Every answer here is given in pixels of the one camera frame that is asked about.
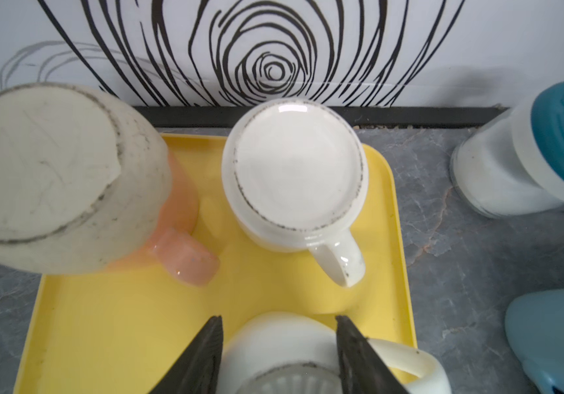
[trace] crackle texture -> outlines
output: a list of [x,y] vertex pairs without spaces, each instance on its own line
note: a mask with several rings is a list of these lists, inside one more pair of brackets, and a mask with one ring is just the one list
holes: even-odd
[[[471,211],[448,177],[452,149],[471,132],[357,130],[394,172],[420,348],[444,365],[455,394],[536,394],[503,317],[517,296],[564,288],[564,213],[492,220]],[[12,392],[38,285],[0,266],[0,393]]]

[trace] tray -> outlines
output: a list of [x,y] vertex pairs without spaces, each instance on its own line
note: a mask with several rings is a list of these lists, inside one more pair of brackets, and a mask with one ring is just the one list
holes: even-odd
[[206,288],[179,284],[159,264],[43,275],[15,394],[146,394],[211,315],[223,316],[226,342],[263,312],[290,311],[333,328],[345,314],[364,335],[416,346],[394,177],[379,152],[364,147],[370,184],[351,229],[366,274],[343,289],[308,252],[269,252],[240,230],[221,184],[225,138],[163,137],[198,187],[193,235],[218,254],[221,269]]

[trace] black baseboard strip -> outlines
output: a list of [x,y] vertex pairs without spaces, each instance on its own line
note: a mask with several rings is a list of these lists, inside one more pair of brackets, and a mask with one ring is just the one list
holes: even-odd
[[[233,127],[250,106],[137,106],[155,127]],[[351,125],[360,127],[407,127],[460,129],[478,127],[498,116],[505,108],[391,108],[334,106],[332,109]]]

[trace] upside-down mug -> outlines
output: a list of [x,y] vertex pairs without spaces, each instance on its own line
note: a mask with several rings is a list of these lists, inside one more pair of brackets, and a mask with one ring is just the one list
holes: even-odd
[[340,286],[365,262],[350,233],[368,189],[363,146],[331,109],[301,99],[254,107],[223,150],[223,189],[239,225],[275,252],[309,250]]
[[0,92],[0,264],[82,274],[157,261],[207,283],[218,259],[190,236],[194,184],[157,131],[85,86]]

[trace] jar with white contents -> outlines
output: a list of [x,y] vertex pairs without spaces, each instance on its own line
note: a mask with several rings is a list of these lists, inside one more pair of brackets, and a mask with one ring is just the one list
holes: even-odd
[[564,209],[564,82],[507,110],[458,146],[453,185],[487,217]]

